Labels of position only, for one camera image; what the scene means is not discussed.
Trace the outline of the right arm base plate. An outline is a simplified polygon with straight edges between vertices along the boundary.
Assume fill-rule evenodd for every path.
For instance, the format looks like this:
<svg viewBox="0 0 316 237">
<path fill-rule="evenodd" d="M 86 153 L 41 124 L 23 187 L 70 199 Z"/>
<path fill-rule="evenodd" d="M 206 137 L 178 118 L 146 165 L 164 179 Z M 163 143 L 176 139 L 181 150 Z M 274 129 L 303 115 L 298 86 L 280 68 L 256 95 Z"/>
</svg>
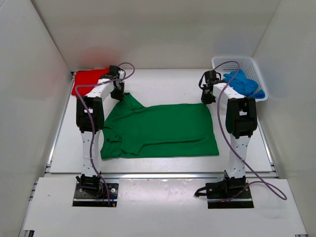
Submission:
<svg viewBox="0 0 316 237">
<path fill-rule="evenodd" d="M 246 177 L 224 175 L 219 182 L 206 183 L 196 190 L 195 197 L 207 197 L 209 209 L 249 209 L 254 208 L 250 188 Z"/>
</svg>

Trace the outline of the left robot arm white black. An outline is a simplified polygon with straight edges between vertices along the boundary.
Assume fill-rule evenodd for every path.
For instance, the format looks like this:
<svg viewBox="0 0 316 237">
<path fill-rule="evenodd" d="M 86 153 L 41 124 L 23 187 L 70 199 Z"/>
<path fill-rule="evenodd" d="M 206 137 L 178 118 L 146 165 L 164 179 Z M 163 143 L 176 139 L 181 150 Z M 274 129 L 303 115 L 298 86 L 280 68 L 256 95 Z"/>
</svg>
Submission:
<svg viewBox="0 0 316 237">
<path fill-rule="evenodd" d="M 101 195 L 105 186 L 96 168 L 100 152 L 98 138 L 105 121 L 103 102 L 108 96 L 118 101 L 124 98 L 125 77 L 125 70 L 113 65 L 106 69 L 78 71 L 75 75 L 72 94 L 77 98 L 76 125 L 83 145 L 82 172 L 76 179 L 93 197 Z"/>
</svg>

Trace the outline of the green t shirt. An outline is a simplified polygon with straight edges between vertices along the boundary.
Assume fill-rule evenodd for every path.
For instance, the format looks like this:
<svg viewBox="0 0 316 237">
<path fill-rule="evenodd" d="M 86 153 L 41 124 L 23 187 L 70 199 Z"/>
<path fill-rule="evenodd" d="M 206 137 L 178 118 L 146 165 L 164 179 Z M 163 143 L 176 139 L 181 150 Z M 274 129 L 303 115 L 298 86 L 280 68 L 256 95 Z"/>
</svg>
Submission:
<svg viewBox="0 0 316 237">
<path fill-rule="evenodd" d="M 127 93 L 102 132 L 103 160 L 219 155 L 212 116 L 202 103 L 145 107 Z"/>
</svg>

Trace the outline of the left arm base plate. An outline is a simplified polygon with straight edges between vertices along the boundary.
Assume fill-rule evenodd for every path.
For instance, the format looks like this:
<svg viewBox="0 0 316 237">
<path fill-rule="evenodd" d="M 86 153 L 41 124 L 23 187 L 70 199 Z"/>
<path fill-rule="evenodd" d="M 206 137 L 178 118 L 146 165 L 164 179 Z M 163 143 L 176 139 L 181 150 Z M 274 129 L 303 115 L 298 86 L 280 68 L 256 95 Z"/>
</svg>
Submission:
<svg viewBox="0 0 316 237">
<path fill-rule="evenodd" d="M 119 183 L 107 183 L 109 195 L 105 185 L 100 181 L 99 186 L 93 183 L 83 183 L 76 177 L 77 183 L 72 206 L 77 207 L 116 207 L 119 194 Z"/>
</svg>

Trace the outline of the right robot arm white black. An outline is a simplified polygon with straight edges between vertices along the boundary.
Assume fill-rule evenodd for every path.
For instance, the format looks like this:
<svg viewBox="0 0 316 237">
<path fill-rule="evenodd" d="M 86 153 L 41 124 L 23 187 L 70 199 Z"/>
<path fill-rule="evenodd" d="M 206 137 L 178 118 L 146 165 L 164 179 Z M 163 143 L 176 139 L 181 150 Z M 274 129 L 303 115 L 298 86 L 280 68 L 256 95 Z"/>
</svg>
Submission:
<svg viewBox="0 0 316 237">
<path fill-rule="evenodd" d="M 203 104 L 216 103 L 226 106 L 225 128 L 230 135 L 228 141 L 230 156 L 224 171 L 225 183 L 221 186 L 222 194 L 228 198 L 239 192 L 239 186 L 245 185 L 245 160 L 247 148 L 253 132 L 257 129 L 256 101 L 246 97 L 220 79 L 215 70 L 206 71 L 198 86 L 202 90 Z"/>
</svg>

